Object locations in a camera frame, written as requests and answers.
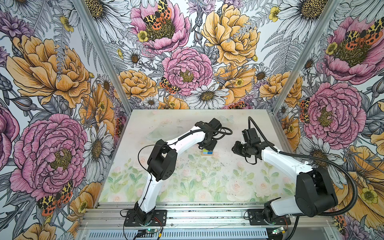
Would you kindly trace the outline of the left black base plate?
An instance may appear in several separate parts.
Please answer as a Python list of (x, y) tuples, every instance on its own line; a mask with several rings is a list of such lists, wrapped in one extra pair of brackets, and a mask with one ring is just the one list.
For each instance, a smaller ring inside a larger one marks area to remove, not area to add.
[(145, 213), (138, 209), (129, 209), (125, 216), (125, 227), (164, 227), (167, 222), (167, 210), (152, 210)]

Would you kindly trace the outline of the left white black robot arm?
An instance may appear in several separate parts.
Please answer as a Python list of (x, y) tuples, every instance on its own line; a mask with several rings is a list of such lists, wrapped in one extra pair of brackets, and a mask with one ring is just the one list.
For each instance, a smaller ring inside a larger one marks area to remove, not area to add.
[(148, 225), (154, 216), (156, 200), (165, 180), (169, 179), (176, 169), (178, 155), (189, 148), (198, 145), (200, 149), (213, 151), (219, 137), (231, 135), (226, 132), (219, 120), (213, 118), (210, 122), (197, 122), (188, 132), (169, 140), (158, 140), (148, 158), (146, 169), (148, 179), (140, 199), (135, 203), (135, 220), (140, 225)]

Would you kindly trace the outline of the left green circuit board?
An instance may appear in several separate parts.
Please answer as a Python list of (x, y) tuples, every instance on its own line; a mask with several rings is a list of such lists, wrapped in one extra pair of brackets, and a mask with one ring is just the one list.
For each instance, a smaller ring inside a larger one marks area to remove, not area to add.
[(136, 235), (137, 238), (161, 238), (163, 234), (164, 229), (143, 229), (138, 230), (138, 233)]

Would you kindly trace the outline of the aluminium mounting rail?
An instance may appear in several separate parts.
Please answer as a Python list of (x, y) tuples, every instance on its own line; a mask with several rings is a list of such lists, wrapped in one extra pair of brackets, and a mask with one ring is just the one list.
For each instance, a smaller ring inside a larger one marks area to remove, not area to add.
[[(165, 229), (250, 228), (246, 210), (262, 209), (261, 203), (158, 203), (167, 210)], [(133, 203), (100, 203), (85, 213), (80, 230), (122, 230), (127, 209)]]

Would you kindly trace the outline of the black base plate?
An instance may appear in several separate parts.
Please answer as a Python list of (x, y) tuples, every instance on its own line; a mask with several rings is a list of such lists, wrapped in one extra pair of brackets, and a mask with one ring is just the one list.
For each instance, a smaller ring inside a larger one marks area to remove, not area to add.
[(288, 215), (277, 216), (270, 209), (248, 209), (247, 215), (251, 226), (289, 226), (291, 224)]
[(125, 216), (125, 227), (164, 227), (167, 222), (167, 210), (152, 210), (145, 213), (138, 209), (129, 209)]

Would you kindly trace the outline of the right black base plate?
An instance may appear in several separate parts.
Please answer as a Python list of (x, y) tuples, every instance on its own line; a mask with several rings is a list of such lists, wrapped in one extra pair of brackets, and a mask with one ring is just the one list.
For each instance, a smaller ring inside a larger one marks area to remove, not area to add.
[(277, 216), (270, 209), (248, 209), (247, 215), (251, 226), (289, 226), (291, 224), (288, 215)]

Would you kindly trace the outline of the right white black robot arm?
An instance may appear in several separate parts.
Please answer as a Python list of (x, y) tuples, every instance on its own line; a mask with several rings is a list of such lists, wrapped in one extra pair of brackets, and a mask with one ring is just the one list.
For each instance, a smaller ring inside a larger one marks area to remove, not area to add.
[(331, 177), (322, 167), (313, 168), (302, 163), (286, 152), (280, 151), (268, 141), (262, 141), (254, 128), (242, 131), (243, 142), (237, 141), (232, 148), (234, 154), (250, 158), (276, 167), (295, 181), (295, 195), (277, 198), (264, 205), (263, 218), (271, 224), (275, 219), (286, 215), (314, 217), (335, 207), (338, 199)]

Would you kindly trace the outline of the green circuit board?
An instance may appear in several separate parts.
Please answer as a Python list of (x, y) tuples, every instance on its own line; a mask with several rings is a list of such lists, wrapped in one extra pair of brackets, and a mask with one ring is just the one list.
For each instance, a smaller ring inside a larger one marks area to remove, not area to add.
[(163, 234), (164, 229), (143, 229), (138, 230), (138, 233), (136, 235), (137, 238), (161, 238)]
[(271, 234), (273, 235), (279, 235), (279, 234), (284, 234), (286, 232), (284, 227), (279, 227), (274, 230), (272, 230)]

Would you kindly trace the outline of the right green circuit board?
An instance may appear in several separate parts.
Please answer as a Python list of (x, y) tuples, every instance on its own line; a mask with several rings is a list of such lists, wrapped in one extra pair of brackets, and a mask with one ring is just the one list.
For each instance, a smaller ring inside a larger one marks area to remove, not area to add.
[(272, 230), (271, 234), (273, 235), (279, 235), (279, 234), (284, 234), (286, 232), (284, 227), (279, 227), (274, 230)]

